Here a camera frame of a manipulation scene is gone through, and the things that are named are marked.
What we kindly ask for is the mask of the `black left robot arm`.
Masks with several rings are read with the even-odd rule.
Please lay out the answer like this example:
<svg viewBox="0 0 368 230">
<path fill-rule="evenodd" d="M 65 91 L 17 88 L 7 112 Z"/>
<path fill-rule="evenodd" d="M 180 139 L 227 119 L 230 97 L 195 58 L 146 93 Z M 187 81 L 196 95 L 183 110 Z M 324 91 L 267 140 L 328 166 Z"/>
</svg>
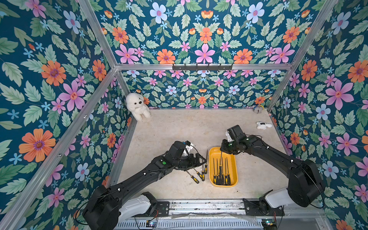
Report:
<svg viewBox="0 0 368 230">
<path fill-rule="evenodd" d="M 92 230 L 112 230 L 121 216 L 119 209 L 139 191 L 155 183 L 174 170 L 188 171 L 207 163 L 207 159 L 189 141 L 175 141 L 170 149 L 159 155 L 141 171 L 125 181 L 106 188 L 95 189 L 82 212 Z"/>
</svg>

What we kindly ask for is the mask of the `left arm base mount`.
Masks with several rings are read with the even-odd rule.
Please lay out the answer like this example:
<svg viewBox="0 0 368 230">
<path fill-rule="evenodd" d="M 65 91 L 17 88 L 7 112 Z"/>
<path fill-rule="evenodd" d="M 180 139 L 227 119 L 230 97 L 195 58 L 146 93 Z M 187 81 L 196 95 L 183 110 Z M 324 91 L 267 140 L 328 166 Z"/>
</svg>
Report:
<svg viewBox="0 0 368 230">
<path fill-rule="evenodd" d="M 150 192 L 141 194 L 141 197 L 147 203 L 144 206 L 144 212 L 138 214 L 137 217 L 167 217 L 169 216 L 170 202 L 158 201 Z"/>
</svg>

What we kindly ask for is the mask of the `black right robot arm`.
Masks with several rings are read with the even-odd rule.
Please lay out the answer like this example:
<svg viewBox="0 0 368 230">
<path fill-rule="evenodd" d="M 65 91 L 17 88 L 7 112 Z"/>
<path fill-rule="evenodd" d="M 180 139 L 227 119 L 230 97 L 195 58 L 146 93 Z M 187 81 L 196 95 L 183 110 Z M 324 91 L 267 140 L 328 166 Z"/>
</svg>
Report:
<svg viewBox="0 0 368 230">
<path fill-rule="evenodd" d="M 275 209 L 296 204 L 306 208 L 324 195 L 325 184 L 313 161 L 288 156 L 265 143 L 259 135 L 245 134 L 239 125 L 227 129 L 226 137 L 221 144 L 222 152 L 231 155 L 248 153 L 258 157 L 288 179 L 287 187 L 272 190 L 259 198 L 264 207 Z"/>
</svg>

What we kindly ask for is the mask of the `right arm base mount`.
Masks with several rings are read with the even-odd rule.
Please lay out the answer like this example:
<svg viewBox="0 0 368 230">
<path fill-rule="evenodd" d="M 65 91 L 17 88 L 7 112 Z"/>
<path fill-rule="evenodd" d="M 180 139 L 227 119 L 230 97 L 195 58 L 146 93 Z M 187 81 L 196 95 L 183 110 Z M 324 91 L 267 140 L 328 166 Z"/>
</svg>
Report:
<svg viewBox="0 0 368 230">
<path fill-rule="evenodd" d="M 283 217 L 285 215 L 284 208 L 279 206 L 277 208 L 272 208 L 266 201 L 265 196 L 271 193 L 270 190 L 263 194 L 258 200 L 249 200 L 243 198 L 243 204 L 245 208 L 245 213 L 247 216 L 274 216 Z"/>
</svg>

